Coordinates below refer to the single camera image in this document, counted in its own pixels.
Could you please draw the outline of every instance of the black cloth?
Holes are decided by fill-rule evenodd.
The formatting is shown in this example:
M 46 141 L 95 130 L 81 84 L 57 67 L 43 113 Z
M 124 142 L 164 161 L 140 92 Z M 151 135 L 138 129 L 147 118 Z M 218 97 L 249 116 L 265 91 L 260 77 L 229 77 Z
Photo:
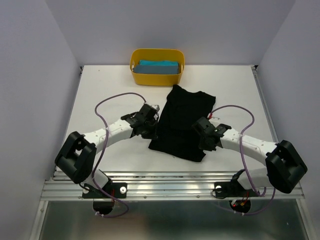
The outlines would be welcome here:
M 158 139 L 151 141 L 149 149 L 201 162 L 206 154 L 198 147 L 200 136 L 192 125 L 201 117 L 208 116 L 216 97 L 202 91 L 188 92 L 179 85 L 173 85 L 166 100 L 158 123 Z

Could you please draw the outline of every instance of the white wall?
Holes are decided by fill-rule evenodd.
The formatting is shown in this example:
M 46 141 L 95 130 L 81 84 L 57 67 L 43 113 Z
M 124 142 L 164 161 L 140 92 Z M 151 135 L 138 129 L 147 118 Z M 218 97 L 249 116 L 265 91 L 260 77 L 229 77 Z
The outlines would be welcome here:
M 294 0 L 46 0 L 81 65 L 178 48 L 187 64 L 259 64 Z
M 320 1 L 297 0 L 258 74 L 279 139 L 308 166 L 302 187 L 320 236 Z
M 79 66 L 44 0 L 0 1 L 0 239 L 28 239 Z

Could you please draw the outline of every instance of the yellow basket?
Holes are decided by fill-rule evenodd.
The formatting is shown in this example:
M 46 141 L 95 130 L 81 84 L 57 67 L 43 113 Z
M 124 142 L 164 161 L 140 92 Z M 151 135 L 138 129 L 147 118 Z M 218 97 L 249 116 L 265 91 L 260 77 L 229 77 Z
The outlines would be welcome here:
M 133 68 L 139 64 L 140 60 L 148 61 L 175 61 L 179 63 L 179 74 L 142 74 L 135 73 Z M 130 70 L 134 81 L 139 85 L 148 86 L 172 86 L 179 84 L 185 67 L 184 54 L 175 49 L 161 48 L 140 48 L 132 53 L 130 60 Z

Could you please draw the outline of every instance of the folded towel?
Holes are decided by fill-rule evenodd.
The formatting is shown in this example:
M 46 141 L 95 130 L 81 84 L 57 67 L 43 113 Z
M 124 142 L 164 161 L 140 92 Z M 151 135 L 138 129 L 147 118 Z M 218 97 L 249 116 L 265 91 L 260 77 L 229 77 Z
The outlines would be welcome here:
M 148 60 L 140 60 L 139 65 L 149 65 L 149 66 L 178 66 L 177 61 L 148 61 Z
M 150 66 L 150 65 L 137 65 L 133 68 L 136 74 L 164 74 L 172 75 L 179 73 L 179 66 Z

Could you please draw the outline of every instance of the red wire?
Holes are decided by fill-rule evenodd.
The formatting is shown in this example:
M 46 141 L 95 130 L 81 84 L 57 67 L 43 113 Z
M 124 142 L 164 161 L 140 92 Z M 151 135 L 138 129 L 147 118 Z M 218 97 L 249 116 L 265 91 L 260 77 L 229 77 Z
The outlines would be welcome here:
M 243 198 L 241 199 L 241 202 L 244 201 L 245 197 L 248 197 L 248 192 L 245 193 L 245 195 L 244 195 Z
M 248 201 L 248 199 L 249 199 L 249 192 L 247 191 L 247 192 L 246 192 L 246 200 L 244 201 L 243 205 L 246 204 L 246 202 Z

